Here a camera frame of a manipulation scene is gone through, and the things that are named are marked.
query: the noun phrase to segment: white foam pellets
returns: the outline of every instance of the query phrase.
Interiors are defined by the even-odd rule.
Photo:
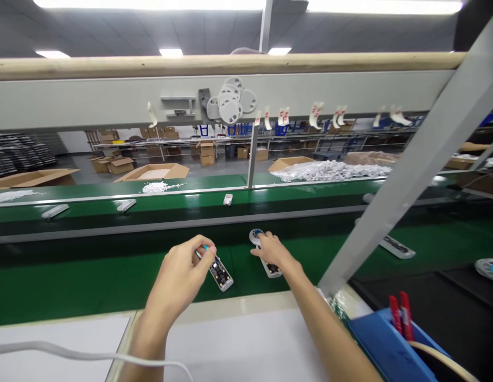
[[[160,194],[160,193],[165,192],[166,190],[171,189],[171,188],[179,188],[182,185],[184,185],[184,183],[169,186],[168,184],[166,184],[163,181],[153,182],[153,183],[149,183],[149,184],[145,185],[144,188],[142,188],[142,192],[144,194]]]
[[[32,190],[8,191],[8,192],[0,193],[0,203],[9,202],[11,200],[15,200],[20,197],[29,196],[29,195],[43,195],[43,193],[37,193]]]
[[[294,164],[272,174],[284,182],[295,179],[307,181],[340,181],[359,177],[379,177],[391,172],[391,167],[376,164],[345,164],[343,162],[325,161]]]

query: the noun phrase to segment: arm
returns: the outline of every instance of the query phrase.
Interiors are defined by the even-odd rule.
[[[203,245],[207,245],[209,250],[206,251]],[[196,250],[202,260],[195,255]],[[134,327],[130,355],[153,360],[165,359],[168,332],[197,295],[215,255],[214,243],[202,235],[171,248],[161,263],[144,312]],[[162,382],[163,368],[126,363],[119,380]]]
[[[283,272],[330,381],[382,382],[375,367],[278,237],[267,232],[259,238],[261,249],[252,249],[252,255],[276,264]]]

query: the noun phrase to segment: round white component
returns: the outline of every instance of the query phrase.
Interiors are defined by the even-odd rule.
[[[206,107],[207,117],[209,119],[220,118],[220,108],[218,107],[218,97],[211,97]]]
[[[222,107],[228,101],[237,101],[237,98],[234,97],[232,93],[220,93],[218,94],[218,106]]]
[[[244,90],[239,100],[243,107],[243,113],[249,114],[257,108],[257,97],[251,90]]]
[[[226,101],[220,107],[220,117],[227,125],[233,125],[239,119],[239,104],[234,101]]]
[[[244,90],[243,82],[241,81],[241,79],[239,77],[231,77],[231,78],[227,79],[223,85],[224,86],[225,85],[233,85],[233,86],[237,87],[240,92],[242,92]]]
[[[234,85],[223,85],[220,90],[220,94],[230,93],[233,95],[233,98],[237,101],[241,98],[241,92]]]
[[[259,228],[250,231],[249,238],[254,246],[259,246],[261,244],[261,240],[257,236],[259,233],[264,233],[264,231]]]

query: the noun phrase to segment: white metal post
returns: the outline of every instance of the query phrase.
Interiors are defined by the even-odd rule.
[[[252,140],[250,141],[250,162],[248,164],[248,188],[253,188],[253,175],[255,174],[255,157],[257,156],[258,126],[253,126]]]
[[[493,142],[485,151],[482,152],[482,154],[478,157],[478,159],[476,159],[476,162],[473,163],[469,169],[471,171],[475,171],[478,168],[480,168],[492,153],[493,153]]]
[[[492,109],[493,17],[324,273],[325,296],[354,275]]]
[[[262,21],[261,21],[261,38],[259,42],[259,51],[267,53],[267,47],[269,44],[269,30],[271,28],[271,13],[273,11],[273,0],[266,0],[264,8],[262,9]]]

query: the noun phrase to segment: wooden rail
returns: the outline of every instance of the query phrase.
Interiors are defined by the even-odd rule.
[[[0,81],[456,69],[465,53],[0,58]]]

